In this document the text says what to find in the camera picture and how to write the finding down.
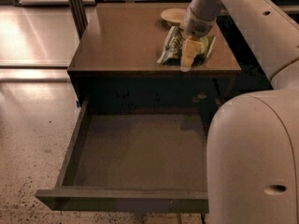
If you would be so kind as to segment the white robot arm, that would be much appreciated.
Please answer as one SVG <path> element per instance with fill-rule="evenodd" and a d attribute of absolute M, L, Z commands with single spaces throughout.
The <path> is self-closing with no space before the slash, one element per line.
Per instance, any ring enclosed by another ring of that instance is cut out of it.
<path fill-rule="evenodd" d="M 188 35 L 227 10 L 270 81 L 223 104 L 206 145 L 209 224 L 299 224 L 299 27 L 271 0 L 192 0 Z"/>

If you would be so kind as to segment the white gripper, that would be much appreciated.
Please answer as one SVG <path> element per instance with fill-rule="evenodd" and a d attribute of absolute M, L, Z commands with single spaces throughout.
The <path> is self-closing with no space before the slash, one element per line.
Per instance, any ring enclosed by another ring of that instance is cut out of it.
<path fill-rule="evenodd" d="M 187 7 L 181 27 L 186 35 L 189 35 L 182 45 L 182 55 L 180 58 L 180 70 L 188 72 L 202 45 L 199 38 L 207 35 L 213 28 L 215 20 L 205 21 L 197 17 L 190 7 Z"/>

